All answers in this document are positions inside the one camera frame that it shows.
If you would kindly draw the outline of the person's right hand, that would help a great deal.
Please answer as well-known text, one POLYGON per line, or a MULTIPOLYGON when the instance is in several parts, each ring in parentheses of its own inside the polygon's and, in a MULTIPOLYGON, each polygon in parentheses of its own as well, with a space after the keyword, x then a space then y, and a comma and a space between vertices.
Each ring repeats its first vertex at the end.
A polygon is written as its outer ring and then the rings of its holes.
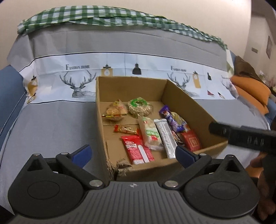
POLYGON ((257 182, 257 188, 260 193, 260 200, 257 208, 257 212, 259 215, 259 218, 264 221, 266 220, 269 215, 273 215, 275 213, 275 203, 273 202, 270 190, 271 187, 266 182, 266 178, 264 176, 263 171, 261 171, 262 168, 262 159, 266 156, 266 153, 259 153, 259 155, 252 159, 248 167, 246 168, 246 171, 251 177, 258 177, 257 182))

